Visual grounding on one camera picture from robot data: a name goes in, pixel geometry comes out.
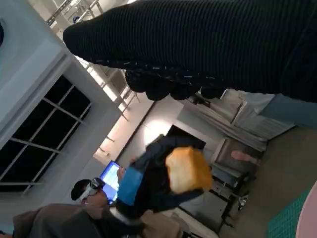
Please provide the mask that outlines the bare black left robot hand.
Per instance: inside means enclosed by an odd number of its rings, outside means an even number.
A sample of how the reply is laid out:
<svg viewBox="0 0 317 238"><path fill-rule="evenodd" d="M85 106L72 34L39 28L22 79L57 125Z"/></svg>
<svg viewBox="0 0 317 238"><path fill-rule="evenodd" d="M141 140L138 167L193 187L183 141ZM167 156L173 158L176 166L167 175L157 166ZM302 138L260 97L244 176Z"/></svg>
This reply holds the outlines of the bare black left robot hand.
<svg viewBox="0 0 317 238"><path fill-rule="evenodd" d="M165 166L166 157L178 147L202 149L192 136L161 136L146 146L145 152L130 163L119 183L116 209L130 219L140 218L147 210L171 210L204 192L200 189L181 194L172 192Z"/></svg>

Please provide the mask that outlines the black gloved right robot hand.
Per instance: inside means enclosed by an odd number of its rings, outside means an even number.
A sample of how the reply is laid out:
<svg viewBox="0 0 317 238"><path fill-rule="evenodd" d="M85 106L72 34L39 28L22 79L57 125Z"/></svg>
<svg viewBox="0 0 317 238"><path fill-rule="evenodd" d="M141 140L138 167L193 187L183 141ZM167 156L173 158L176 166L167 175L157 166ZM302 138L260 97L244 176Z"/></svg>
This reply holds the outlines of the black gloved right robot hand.
<svg viewBox="0 0 317 238"><path fill-rule="evenodd" d="M153 101L226 89L317 100L314 0L138 0L66 28L87 62Z"/></svg>

